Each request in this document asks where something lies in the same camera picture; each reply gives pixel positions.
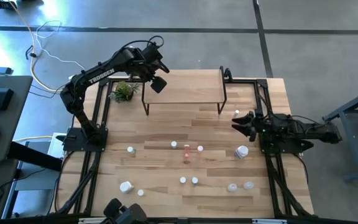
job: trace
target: white cable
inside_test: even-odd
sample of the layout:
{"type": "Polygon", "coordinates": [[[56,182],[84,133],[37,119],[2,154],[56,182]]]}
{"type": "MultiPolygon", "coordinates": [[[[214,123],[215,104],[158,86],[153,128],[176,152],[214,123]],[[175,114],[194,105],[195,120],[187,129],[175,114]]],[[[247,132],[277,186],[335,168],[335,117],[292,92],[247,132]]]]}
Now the white cable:
{"type": "Polygon", "coordinates": [[[43,39],[46,39],[46,38],[50,37],[51,35],[56,34],[56,33],[59,31],[60,26],[62,26],[62,22],[61,22],[61,21],[47,21],[47,22],[45,22],[44,24],[42,24],[42,26],[38,27],[38,28],[37,28],[37,32],[35,33],[35,39],[36,39],[36,41],[38,42],[38,45],[40,46],[41,50],[43,50],[44,52],[46,52],[46,53],[49,55],[49,57],[53,57],[53,58],[55,58],[55,59],[57,59],[57,60],[59,60],[59,61],[61,61],[61,62],[76,63],[78,66],[80,66],[80,67],[82,68],[82,70],[85,70],[85,68],[84,68],[82,65],[80,65],[78,62],[76,62],[76,61],[62,60],[62,59],[58,58],[57,56],[51,55],[51,54],[49,53],[49,51],[47,51],[47,50],[45,50],[44,48],[42,48],[42,44],[40,43],[40,40],[38,39],[38,37],[43,38],[43,39]],[[45,26],[46,24],[48,24],[49,22],[59,22],[59,26],[57,27],[57,29],[55,29],[54,31],[52,31],[52,32],[51,32],[48,36],[46,36],[46,37],[43,37],[43,36],[39,35],[39,34],[38,34],[38,31],[39,31],[43,26],[45,26]]]}
{"type": "MultiPolygon", "coordinates": [[[[31,35],[31,39],[32,39],[32,45],[33,45],[33,48],[32,48],[32,53],[35,54],[35,38],[34,38],[34,35],[31,31],[31,28],[30,26],[28,25],[28,23],[25,21],[25,19],[23,18],[23,16],[19,13],[19,11],[16,9],[16,7],[10,2],[8,1],[9,4],[12,6],[12,8],[16,11],[17,15],[22,19],[23,23],[25,24],[25,26],[27,27],[27,29],[29,30],[30,32],[30,35],[31,35]]],[[[61,92],[61,90],[54,90],[52,88],[49,88],[47,85],[43,84],[39,79],[38,77],[35,75],[34,73],[34,58],[31,57],[31,63],[30,63],[30,72],[31,72],[31,76],[35,79],[35,81],[37,81],[37,83],[39,85],[41,85],[42,87],[44,87],[45,89],[49,90],[49,91],[52,91],[52,92],[61,92]]]]}

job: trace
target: white bottle cap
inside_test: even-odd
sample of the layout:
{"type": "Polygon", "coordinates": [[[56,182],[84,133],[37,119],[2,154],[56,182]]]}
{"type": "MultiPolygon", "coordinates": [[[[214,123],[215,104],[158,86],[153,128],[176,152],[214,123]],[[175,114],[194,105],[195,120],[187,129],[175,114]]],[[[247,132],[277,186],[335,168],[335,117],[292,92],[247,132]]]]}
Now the white bottle cap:
{"type": "Polygon", "coordinates": [[[197,177],[193,177],[193,178],[191,179],[191,182],[192,182],[193,184],[197,184],[197,183],[198,183],[198,178],[197,178],[197,177]]]}
{"type": "Polygon", "coordinates": [[[236,184],[229,184],[227,187],[227,190],[230,192],[235,192],[237,190],[237,185],[236,184]]]}
{"type": "Polygon", "coordinates": [[[244,183],[244,188],[249,190],[249,189],[253,189],[254,188],[254,183],[251,181],[245,182],[244,183]]]}
{"type": "Polygon", "coordinates": [[[132,146],[129,146],[129,147],[127,148],[127,151],[130,152],[130,153],[133,153],[134,148],[133,148],[132,146]]]}
{"type": "Polygon", "coordinates": [[[133,188],[134,188],[134,186],[132,186],[132,184],[129,181],[123,182],[119,186],[119,190],[125,194],[130,192],[133,188]]]}
{"type": "Polygon", "coordinates": [[[144,195],[144,190],[142,190],[142,189],[138,190],[138,191],[137,191],[137,194],[138,194],[139,196],[143,196],[143,195],[144,195]]]}
{"type": "Polygon", "coordinates": [[[240,154],[241,157],[245,157],[248,155],[248,148],[247,146],[240,146],[237,148],[237,152],[240,154]]]}

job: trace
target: wooden tabletop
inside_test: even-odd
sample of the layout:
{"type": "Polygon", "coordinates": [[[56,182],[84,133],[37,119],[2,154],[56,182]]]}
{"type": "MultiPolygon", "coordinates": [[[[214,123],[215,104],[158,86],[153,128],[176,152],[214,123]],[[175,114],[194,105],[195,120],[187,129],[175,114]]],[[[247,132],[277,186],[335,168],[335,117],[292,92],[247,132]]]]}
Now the wooden tabletop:
{"type": "Polygon", "coordinates": [[[156,93],[148,82],[145,84],[145,103],[222,103],[223,80],[220,69],[214,70],[157,70],[157,76],[167,85],[156,93]]]}
{"type": "MultiPolygon", "coordinates": [[[[273,111],[290,114],[283,79],[267,80],[273,111]]],[[[265,158],[258,141],[249,142],[231,128],[234,110],[243,116],[255,108],[254,89],[247,84],[226,86],[227,103],[220,115],[216,113],[216,105],[182,104],[153,105],[152,112],[146,116],[140,93],[135,94],[131,102],[112,101],[107,123],[108,143],[102,153],[92,216],[103,216],[109,201],[118,198],[126,206],[138,203],[148,217],[272,218],[265,158]],[[171,141],[178,142],[177,149],[170,148],[171,141]],[[188,162],[183,159],[184,144],[191,147],[188,162]],[[198,145],[204,147],[201,154],[195,151],[198,145]],[[234,150],[240,145],[250,150],[244,160],[234,157],[234,150]],[[136,149],[135,155],[127,152],[128,146],[136,149]],[[180,177],[188,181],[181,184],[180,177]],[[199,180],[195,187],[190,182],[192,177],[199,180]],[[119,190],[124,181],[135,187],[129,194],[119,190]],[[244,189],[242,186],[247,181],[252,181],[255,187],[244,189]],[[229,184],[237,184],[237,191],[228,192],[229,184]],[[137,195],[139,189],[144,190],[143,197],[137,195]]],[[[89,117],[96,92],[97,85],[86,92],[85,111],[89,117]]],[[[104,100],[101,105],[98,123],[104,100]]],[[[84,152],[76,152],[67,161],[58,191],[59,208],[78,185],[83,156],[84,152]]],[[[313,213],[301,162],[290,154],[282,157],[289,189],[302,206],[313,213]]],[[[280,191],[278,196],[284,211],[280,191]]]]}

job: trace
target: green plant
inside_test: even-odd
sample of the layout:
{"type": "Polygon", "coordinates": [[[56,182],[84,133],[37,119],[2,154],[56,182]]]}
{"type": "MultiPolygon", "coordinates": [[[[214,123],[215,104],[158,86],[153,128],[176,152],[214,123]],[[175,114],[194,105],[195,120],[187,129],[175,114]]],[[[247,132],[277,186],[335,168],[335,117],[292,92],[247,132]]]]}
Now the green plant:
{"type": "Polygon", "coordinates": [[[139,90],[138,83],[131,85],[124,81],[121,81],[117,84],[116,90],[113,91],[109,95],[109,97],[110,97],[110,99],[113,99],[117,103],[120,103],[123,101],[129,101],[132,99],[133,94],[137,93],[138,90],[139,90]]]}

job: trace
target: concrete floor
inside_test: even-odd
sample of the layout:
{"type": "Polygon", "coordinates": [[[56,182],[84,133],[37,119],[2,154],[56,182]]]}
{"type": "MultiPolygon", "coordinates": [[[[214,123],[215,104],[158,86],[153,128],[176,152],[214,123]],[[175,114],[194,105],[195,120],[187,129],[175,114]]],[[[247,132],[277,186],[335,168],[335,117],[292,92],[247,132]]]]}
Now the concrete floor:
{"type": "MultiPolygon", "coordinates": [[[[27,22],[36,27],[58,19],[69,27],[257,28],[252,0],[97,2],[44,0],[31,4],[19,2],[18,6],[27,22]]],[[[259,0],[259,6],[265,29],[358,30],[358,0],[259,0]]],[[[0,26],[12,29],[23,24],[14,12],[0,10],[0,26]]],[[[90,68],[128,41],[159,34],[165,38],[161,49],[163,61],[171,69],[224,65],[236,77],[266,77],[266,60],[255,32],[79,31],[59,32],[47,39],[44,46],[64,60],[76,60],[90,68]]],[[[284,78],[293,114],[320,119],[358,95],[356,32],[352,35],[266,34],[265,38],[273,76],[284,78]]],[[[13,68],[15,75],[30,75],[30,62],[24,57],[30,44],[28,32],[0,31],[0,66],[13,68]]],[[[77,65],[61,63],[45,54],[39,55],[35,66],[39,78],[54,88],[79,71],[77,65]]],[[[29,95],[16,138],[65,132],[70,121],[71,116],[65,112],[59,97],[29,95]]],[[[358,221],[358,180],[351,183],[342,180],[343,174],[356,170],[346,139],[335,146],[316,142],[314,148],[305,152],[304,160],[315,213],[326,218],[358,221]]],[[[45,204],[50,203],[48,197],[48,192],[24,192],[19,196],[15,212],[43,213],[45,204]],[[37,198],[39,210],[28,211],[29,198],[37,198]]]]}

